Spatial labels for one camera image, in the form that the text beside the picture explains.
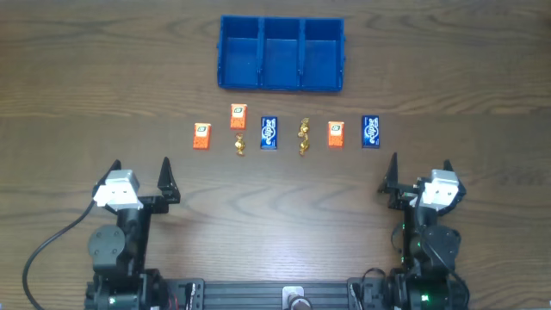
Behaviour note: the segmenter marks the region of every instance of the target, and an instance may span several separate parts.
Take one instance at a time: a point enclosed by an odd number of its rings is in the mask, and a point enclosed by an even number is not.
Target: orange box
[[[230,129],[245,130],[247,128],[247,105],[241,103],[232,104],[232,118]]]
[[[210,147],[210,124],[196,123],[193,135],[193,148],[196,150],[208,150]]]
[[[344,121],[330,121],[327,124],[327,144],[333,148],[344,146]]]

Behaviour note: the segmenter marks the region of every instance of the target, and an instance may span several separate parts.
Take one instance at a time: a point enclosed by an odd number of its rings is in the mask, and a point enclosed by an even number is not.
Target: blue plastic bin
[[[218,48],[222,88],[343,88],[343,19],[223,15]]]

